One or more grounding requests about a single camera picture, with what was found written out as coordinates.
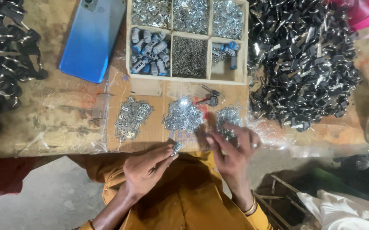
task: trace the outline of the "gold bangle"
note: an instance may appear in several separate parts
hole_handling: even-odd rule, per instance
[[[251,208],[249,210],[243,212],[246,217],[248,217],[249,215],[253,214],[256,211],[257,203],[256,203],[256,197],[254,195],[253,195],[253,199],[254,199],[253,200],[253,205],[251,206]]]

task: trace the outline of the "smartphone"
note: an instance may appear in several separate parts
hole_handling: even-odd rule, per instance
[[[126,11],[126,0],[81,0],[59,70],[100,83]]]

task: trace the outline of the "car key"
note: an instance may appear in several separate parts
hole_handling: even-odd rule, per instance
[[[209,87],[207,87],[207,86],[205,86],[203,84],[200,84],[200,85],[202,86],[203,89],[209,91],[211,94],[213,94],[216,97],[218,97],[218,96],[221,95],[221,93],[219,91],[217,91],[217,90],[211,89],[211,88],[209,88]]]
[[[203,104],[208,104],[211,107],[216,107],[218,105],[218,98],[216,96],[212,96],[208,100],[196,103],[196,105],[203,105]]]

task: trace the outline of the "wooden crate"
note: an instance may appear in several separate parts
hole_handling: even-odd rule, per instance
[[[243,30],[241,40],[225,39],[220,37],[212,36],[213,26],[213,0],[209,0],[209,28],[207,35],[192,34],[186,32],[174,31],[173,21],[173,1],[171,5],[171,28],[160,29],[157,27],[148,27],[141,25],[131,24],[132,15],[132,0],[128,0],[127,12],[126,12],[126,69],[132,78],[142,79],[155,79],[155,80],[169,80],[169,81],[183,81],[183,82],[199,82],[199,83],[210,83],[210,84],[224,84],[224,85],[246,85],[247,84],[247,56],[248,56],[248,1],[246,0],[233,0],[237,3],[243,11]],[[172,71],[170,76],[153,76],[153,75],[141,75],[131,73],[131,31],[133,27],[139,29],[147,29],[152,33],[165,32],[166,37],[171,37],[170,44],[170,61],[172,60],[172,47],[173,37],[185,37],[192,39],[208,40],[207,49],[207,65],[206,65],[206,78],[205,79],[194,79],[194,78],[182,78],[173,77]],[[212,68],[212,43],[230,43],[231,41],[236,42],[240,46],[237,57],[237,70],[230,70],[229,62],[220,62],[218,65]]]

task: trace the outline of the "pink container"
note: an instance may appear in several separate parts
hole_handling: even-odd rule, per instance
[[[349,7],[348,23],[353,30],[361,30],[369,27],[369,0],[327,0],[335,2],[338,6]],[[369,34],[358,39],[368,39]]]

